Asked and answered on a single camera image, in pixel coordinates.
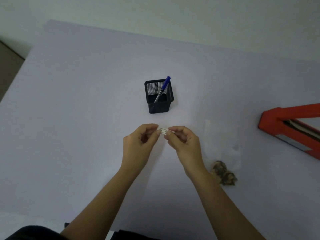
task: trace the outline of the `table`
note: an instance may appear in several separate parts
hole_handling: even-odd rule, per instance
[[[0,209],[71,221],[121,164],[142,123],[208,119],[238,132],[241,177],[225,188],[269,239],[320,237],[320,161],[258,130],[274,107],[319,102],[320,65],[51,20],[0,104]],[[171,76],[174,102],[149,114],[144,82]],[[160,239],[214,232],[161,137],[111,230]]]

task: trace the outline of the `person's left hand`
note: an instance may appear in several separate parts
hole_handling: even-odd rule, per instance
[[[146,165],[150,152],[158,141],[157,124],[142,124],[123,138],[123,157],[120,169],[138,176]]]

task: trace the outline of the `pen holder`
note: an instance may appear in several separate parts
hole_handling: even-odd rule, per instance
[[[169,81],[166,89],[159,97],[158,102],[154,103],[156,97],[161,91],[162,85],[165,79],[151,80],[144,83],[144,88],[146,90],[146,102],[149,106],[149,113],[163,113],[168,112],[171,102],[174,100],[174,95],[172,93],[171,81]]]

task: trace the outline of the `black sleeve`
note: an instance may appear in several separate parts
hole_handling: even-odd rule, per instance
[[[44,226],[25,226],[6,240],[68,240],[57,232]]]

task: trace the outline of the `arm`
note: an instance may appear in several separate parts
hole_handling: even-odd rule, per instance
[[[157,124],[144,124],[123,138],[119,171],[87,207],[60,233],[69,240],[104,240],[122,201],[146,165],[160,131]]]
[[[199,138],[184,126],[169,127],[165,139],[176,151],[187,176],[194,184],[211,226],[219,240],[265,239],[245,218],[218,180],[206,170]]]

